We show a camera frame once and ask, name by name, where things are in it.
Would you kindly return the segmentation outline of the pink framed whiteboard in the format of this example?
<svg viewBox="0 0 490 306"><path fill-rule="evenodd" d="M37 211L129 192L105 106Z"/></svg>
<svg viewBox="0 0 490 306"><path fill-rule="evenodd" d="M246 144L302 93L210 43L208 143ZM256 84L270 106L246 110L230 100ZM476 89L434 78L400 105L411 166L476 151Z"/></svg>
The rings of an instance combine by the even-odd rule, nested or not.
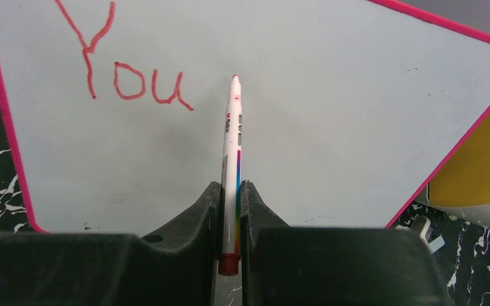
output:
<svg viewBox="0 0 490 306"><path fill-rule="evenodd" d="M144 235L221 178L292 225L384 227L490 110L490 34L399 1L0 1L0 107L38 231Z"/></svg>

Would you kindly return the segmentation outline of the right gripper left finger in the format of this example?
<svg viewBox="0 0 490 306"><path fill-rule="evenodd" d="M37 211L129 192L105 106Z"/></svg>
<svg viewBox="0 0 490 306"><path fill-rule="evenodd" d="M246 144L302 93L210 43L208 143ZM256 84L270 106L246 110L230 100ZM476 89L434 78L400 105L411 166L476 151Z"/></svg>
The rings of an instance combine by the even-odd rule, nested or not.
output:
<svg viewBox="0 0 490 306"><path fill-rule="evenodd" d="M212 305L220 193L143 237L0 233L0 305Z"/></svg>

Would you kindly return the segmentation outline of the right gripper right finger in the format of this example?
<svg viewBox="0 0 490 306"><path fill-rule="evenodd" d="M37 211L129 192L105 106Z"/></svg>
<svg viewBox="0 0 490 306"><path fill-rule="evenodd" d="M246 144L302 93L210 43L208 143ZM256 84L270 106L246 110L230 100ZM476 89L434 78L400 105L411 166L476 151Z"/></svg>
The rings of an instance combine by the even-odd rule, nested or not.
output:
<svg viewBox="0 0 490 306"><path fill-rule="evenodd" d="M429 247L404 229L291 227L241 185L245 305L449 305Z"/></svg>

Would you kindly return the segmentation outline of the white marker pen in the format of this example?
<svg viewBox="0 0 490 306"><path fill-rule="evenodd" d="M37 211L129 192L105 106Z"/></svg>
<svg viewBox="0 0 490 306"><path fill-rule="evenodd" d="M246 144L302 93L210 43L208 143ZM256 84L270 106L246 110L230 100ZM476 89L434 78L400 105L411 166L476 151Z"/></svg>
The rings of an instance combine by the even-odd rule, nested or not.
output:
<svg viewBox="0 0 490 306"><path fill-rule="evenodd" d="M225 112L223 136L223 162L221 171L221 200L223 223L218 273L235 276L241 260L241 157L242 157L242 104L241 83L238 75L230 82Z"/></svg>

